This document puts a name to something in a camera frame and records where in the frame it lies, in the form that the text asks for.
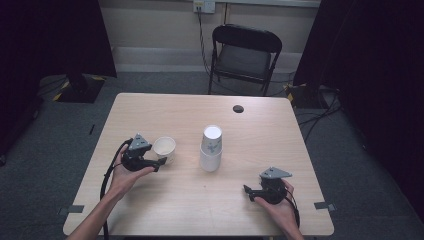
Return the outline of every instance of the chair backrest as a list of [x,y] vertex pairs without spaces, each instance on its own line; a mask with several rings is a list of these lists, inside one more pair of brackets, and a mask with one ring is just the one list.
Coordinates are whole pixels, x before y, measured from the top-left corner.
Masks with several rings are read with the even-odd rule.
[[263,52],[281,52],[283,44],[274,33],[235,24],[221,25],[212,33],[214,48],[216,42]]

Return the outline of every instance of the table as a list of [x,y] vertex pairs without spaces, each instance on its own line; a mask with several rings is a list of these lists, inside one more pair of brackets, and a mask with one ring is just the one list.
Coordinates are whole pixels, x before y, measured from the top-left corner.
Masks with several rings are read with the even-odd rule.
[[[233,111],[241,105],[243,113]],[[223,130],[220,168],[200,167],[204,128]],[[112,106],[73,205],[70,234],[99,201],[103,174],[117,148],[136,133],[151,144],[162,136],[177,143],[175,160],[138,180],[108,218],[111,235],[279,236],[267,213],[250,202],[243,184],[261,189],[259,173],[270,166],[293,174],[304,235],[331,235],[334,227],[290,102],[284,98],[121,93]],[[153,151],[146,159],[155,160]]]

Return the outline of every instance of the white paper cup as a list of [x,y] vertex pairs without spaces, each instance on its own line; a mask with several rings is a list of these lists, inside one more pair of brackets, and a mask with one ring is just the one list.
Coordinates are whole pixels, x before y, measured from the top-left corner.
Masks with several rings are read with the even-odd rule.
[[209,125],[203,130],[201,148],[207,155],[217,155],[222,151],[222,130],[216,125]]
[[213,172],[219,168],[219,165],[221,164],[221,157],[222,148],[219,153],[215,155],[208,155],[202,150],[202,147],[200,147],[200,166],[207,172]]
[[174,162],[175,141],[171,137],[160,137],[153,144],[153,151],[155,151],[158,158],[167,157],[165,165]]

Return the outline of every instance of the baseboard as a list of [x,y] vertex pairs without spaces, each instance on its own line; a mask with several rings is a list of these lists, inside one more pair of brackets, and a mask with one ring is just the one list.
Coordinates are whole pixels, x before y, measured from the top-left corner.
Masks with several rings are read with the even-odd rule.
[[[202,53],[192,49],[112,47],[117,72],[200,72],[205,71]],[[212,52],[205,53],[210,65]],[[274,72],[294,72],[302,53],[282,52]]]

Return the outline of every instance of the wall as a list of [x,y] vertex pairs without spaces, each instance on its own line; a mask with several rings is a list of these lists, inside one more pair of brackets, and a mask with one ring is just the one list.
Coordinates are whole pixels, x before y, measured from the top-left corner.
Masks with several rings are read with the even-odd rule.
[[[274,2],[278,4],[216,2],[215,14],[202,14],[207,61],[210,62],[212,31],[226,22],[274,32],[283,42],[283,53],[277,67],[280,70],[295,69],[317,7],[316,4],[315,7],[281,6],[287,1]],[[202,65],[199,19],[193,13],[192,1],[101,0],[100,5],[118,71],[129,70],[136,65],[178,65],[181,63],[175,58],[178,55],[185,56],[186,65]],[[150,60],[142,55],[149,55]]]

